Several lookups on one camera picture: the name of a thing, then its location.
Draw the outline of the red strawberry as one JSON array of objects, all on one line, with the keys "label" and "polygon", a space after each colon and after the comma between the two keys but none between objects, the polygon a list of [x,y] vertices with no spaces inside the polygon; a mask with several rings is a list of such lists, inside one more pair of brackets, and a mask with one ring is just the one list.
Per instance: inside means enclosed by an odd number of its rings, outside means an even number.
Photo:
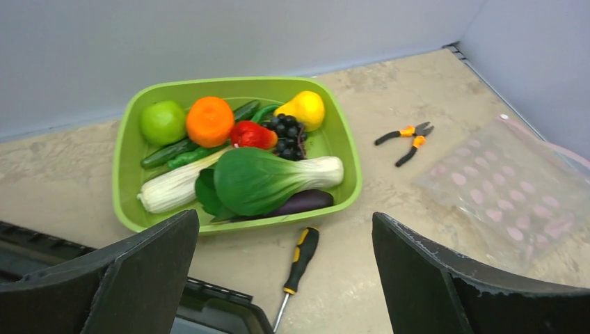
[{"label": "red strawberry", "polygon": [[232,128],[230,142],[235,148],[250,147],[270,150],[278,143],[278,136],[274,131],[256,122],[243,120]]}]

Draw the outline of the black grape bunch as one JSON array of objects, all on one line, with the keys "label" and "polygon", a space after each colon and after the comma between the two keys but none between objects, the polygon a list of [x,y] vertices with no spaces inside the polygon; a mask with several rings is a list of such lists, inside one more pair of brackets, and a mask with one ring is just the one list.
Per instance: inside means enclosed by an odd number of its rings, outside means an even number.
[{"label": "black grape bunch", "polygon": [[308,133],[303,122],[298,121],[294,116],[280,113],[264,120],[261,126],[273,131],[278,137],[278,142],[273,149],[274,155],[290,161],[307,158],[305,142],[308,139]]}]

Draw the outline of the yellow pear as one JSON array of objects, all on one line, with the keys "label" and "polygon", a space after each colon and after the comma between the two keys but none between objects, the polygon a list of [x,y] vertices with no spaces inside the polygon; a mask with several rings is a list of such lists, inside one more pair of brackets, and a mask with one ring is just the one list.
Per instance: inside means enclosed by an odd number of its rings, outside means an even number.
[{"label": "yellow pear", "polygon": [[319,94],[304,90],[286,104],[279,106],[273,114],[278,116],[281,113],[286,116],[294,116],[295,119],[305,125],[308,132],[313,132],[322,126],[326,109]]}]

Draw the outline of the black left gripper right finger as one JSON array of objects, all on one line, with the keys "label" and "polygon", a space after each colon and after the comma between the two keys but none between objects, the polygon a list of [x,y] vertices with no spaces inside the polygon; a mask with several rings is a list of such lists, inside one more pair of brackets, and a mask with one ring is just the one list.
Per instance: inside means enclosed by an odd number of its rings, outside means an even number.
[{"label": "black left gripper right finger", "polygon": [[372,243],[395,333],[589,332],[587,288],[491,267],[381,212]]}]

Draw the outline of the clear zip top bag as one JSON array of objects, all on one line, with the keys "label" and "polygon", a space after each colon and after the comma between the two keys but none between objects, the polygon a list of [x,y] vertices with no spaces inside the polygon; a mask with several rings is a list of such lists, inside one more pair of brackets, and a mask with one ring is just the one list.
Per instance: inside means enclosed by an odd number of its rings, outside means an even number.
[{"label": "clear zip top bag", "polygon": [[465,214],[491,262],[512,271],[528,269],[589,227],[589,162],[504,114],[416,183],[436,202]]}]

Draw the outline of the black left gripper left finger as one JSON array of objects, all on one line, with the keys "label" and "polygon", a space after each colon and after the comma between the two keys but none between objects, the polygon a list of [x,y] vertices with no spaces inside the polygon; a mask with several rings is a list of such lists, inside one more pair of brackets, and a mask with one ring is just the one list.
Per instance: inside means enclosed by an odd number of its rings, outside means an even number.
[{"label": "black left gripper left finger", "polygon": [[2,333],[169,333],[200,222],[184,210],[138,234],[1,285]]}]

